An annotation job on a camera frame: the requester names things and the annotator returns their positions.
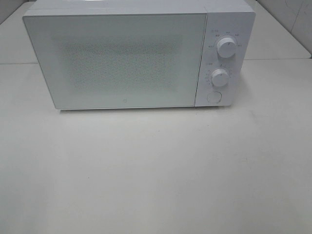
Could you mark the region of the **round white door button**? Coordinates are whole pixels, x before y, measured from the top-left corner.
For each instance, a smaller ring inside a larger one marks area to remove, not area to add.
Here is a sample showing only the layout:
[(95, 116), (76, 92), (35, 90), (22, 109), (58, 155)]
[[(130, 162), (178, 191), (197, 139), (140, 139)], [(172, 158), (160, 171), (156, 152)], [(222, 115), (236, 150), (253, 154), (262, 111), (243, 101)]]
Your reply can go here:
[(222, 94), (220, 92), (211, 92), (207, 95), (207, 101), (209, 103), (220, 103), (222, 99)]

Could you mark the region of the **white timer knob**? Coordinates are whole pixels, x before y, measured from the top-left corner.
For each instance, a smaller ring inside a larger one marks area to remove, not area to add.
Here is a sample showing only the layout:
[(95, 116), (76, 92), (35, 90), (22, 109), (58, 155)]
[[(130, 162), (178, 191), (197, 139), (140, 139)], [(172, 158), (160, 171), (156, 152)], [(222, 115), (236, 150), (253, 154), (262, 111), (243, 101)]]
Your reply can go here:
[(211, 74), (211, 81), (213, 86), (223, 87), (229, 81), (230, 75), (225, 69), (216, 69)]

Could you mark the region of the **white microwave door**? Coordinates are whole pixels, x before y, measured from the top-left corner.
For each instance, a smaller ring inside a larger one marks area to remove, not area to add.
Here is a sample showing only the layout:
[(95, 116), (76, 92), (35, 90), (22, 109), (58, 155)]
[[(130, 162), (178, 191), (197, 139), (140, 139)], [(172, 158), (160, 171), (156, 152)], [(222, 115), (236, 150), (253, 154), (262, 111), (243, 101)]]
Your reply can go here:
[(25, 16), (55, 108), (189, 107), (205, 14)]

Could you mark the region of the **white microwave oven body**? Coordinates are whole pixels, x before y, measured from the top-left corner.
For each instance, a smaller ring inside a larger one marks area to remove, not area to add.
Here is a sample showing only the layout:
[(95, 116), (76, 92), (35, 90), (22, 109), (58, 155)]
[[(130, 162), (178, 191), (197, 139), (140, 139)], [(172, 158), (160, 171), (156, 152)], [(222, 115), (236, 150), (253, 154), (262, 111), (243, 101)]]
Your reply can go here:
[[(231, 105), (255, 20), (254, 10), (243, 0), (38, 0), (23, 18), (173, 14), (206, 15), (195, 103), (189, 107)], [(221, 58), (217, 53), (216, 42), (225, 35), (237, 41), (236, 53), (230, 58)], [(223, 87), (213, 86), (211, 81), (212, 72), (219, 68), (225, 69), (230, 75)], [(222, 94), (220, 103), (207, 101), (207, 95), (211, 92)]]

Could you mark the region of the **upper white power knob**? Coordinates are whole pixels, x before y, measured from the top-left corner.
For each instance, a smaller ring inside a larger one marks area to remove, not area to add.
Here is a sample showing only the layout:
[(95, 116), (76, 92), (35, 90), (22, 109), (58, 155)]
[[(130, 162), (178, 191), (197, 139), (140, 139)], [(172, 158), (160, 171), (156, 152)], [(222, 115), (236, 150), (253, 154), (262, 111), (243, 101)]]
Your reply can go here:
[(230, 35), (225, 35), (216, 42), (217, 53), (221, 58), (227, 59), (236, 53), (237, 41)]

